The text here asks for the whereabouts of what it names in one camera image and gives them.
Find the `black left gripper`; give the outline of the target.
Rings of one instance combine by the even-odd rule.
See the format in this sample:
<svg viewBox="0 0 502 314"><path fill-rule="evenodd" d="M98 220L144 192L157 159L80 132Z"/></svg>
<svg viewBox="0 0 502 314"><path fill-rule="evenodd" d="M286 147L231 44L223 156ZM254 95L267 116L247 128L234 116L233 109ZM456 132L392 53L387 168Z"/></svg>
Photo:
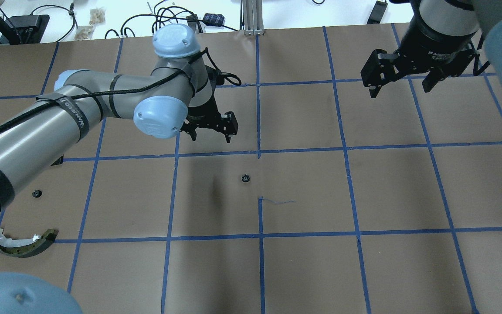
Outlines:
<svg viewBox="0 0 502 314"><path fill-rule="evenodd" d="M231 143L231 138L238 134L239 124L235 113L228 111L224 114L218 110L215 99L215 88L225 84L226 80L239 77L232 73L225 73L206 65L208 81L197 95L203 98L203 101L197 101L196 106L188 108L186 121L181 127L182 133L187 133L192 141L197 140L197 129L211 129L225 135L226 143Z"/></svg>

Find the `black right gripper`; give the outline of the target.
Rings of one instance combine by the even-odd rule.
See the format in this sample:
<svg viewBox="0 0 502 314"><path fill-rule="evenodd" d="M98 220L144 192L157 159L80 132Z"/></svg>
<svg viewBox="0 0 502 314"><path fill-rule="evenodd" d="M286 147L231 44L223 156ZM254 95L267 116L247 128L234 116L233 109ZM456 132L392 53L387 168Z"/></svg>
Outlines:
<svg viewBox="0 0 502 314"><path fill-rule="evenodd" d="M375 49L360 74L371 98L379 95L383 86L407 75L426 74L422 81L425 93L448 77L458 77L474 60L472 31L462 36L450 36L433 30L416 13L395 52Z"/></svg>

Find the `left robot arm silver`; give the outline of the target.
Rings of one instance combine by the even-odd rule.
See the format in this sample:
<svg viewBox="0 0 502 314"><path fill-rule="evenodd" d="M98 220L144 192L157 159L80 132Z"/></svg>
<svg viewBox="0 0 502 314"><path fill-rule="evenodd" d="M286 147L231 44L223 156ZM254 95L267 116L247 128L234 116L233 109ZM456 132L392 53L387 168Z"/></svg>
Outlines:
<svg viewBox="0 0 502 314"><path fill-rule="evenodd" d="M220 113L214 97L230 74L205 65L209 52L195 32L168 24L152 45L158 59L149 76L66 70L53 92L0 125L0 212L106 117L131 119L158 139L187 133L196 140L198 128L223 134L227 143L237 135L235 113Z"/></svg>

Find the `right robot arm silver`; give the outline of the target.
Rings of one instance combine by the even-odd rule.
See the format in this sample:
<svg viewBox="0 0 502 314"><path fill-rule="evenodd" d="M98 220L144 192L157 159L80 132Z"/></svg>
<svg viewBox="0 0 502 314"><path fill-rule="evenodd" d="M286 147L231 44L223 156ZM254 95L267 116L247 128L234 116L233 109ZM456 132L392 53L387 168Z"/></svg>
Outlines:
<svg viewBox="0 0 502 314"><path fill-rule="evenodd" d="M374 50L361 70L364 87L375 98L381 88L407 75L426 74L430 92L438 82L458 77L478 63L476 32L502 85L502 0L410 0L413 18L395 52Z"/></svg>

